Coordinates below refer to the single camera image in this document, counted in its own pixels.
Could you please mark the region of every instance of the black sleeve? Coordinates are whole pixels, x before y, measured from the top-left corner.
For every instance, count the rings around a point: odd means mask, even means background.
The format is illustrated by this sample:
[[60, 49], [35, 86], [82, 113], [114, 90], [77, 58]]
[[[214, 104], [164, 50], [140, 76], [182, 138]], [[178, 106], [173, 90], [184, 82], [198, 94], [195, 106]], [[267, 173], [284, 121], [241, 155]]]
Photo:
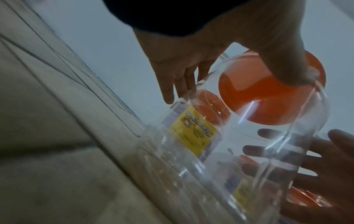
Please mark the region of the black sleeve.
[[249, 0], [210, 1], [208, 3], [170, 1], [103, 0], [109, 11], [122, 22], [144, 31], [185, 36], [201, 29], [214, 17]]

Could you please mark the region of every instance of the plastic packaging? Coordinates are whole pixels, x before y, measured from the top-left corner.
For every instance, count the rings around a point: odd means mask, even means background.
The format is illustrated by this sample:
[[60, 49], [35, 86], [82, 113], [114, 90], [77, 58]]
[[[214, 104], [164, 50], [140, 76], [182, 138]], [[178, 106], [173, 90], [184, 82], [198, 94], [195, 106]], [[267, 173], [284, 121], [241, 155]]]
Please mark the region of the plastic packaging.
[[321, 83], [284, 86], [256, 53], [223, 62], [145, 131], [150, 197], [177, 223], [276, 223], [328, 118]]

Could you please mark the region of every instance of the white surface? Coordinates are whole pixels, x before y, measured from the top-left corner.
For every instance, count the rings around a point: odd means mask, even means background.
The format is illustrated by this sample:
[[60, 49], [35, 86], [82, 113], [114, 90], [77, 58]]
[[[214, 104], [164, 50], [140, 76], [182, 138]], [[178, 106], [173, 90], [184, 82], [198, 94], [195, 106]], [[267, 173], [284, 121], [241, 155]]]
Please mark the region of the white surface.
[[[44, 0], [33, 7], [144, 123], [168, 108], [131, 29], [101, 0]], [[354, 22], [328, 0], [308, 0], [302, 35], [306, 49], [327, 73], [331, 116], [323, 131], [340, 128], [354, 133]], [[243, 51], [233, 44], [226, 53]]]

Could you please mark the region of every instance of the transparent plastic jar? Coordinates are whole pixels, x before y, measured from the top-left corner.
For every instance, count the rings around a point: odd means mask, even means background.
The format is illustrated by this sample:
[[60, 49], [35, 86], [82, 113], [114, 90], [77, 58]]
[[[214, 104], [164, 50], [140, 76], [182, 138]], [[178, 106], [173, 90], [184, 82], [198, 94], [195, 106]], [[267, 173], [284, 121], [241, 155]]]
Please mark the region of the transparent plastic jar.
[[178, 223], [276, 223], [328, 118], [318, 72], [314, 85], [289, 87], [256, 53], [221, 63], [145, 131], [138, 155], [150, 197]]

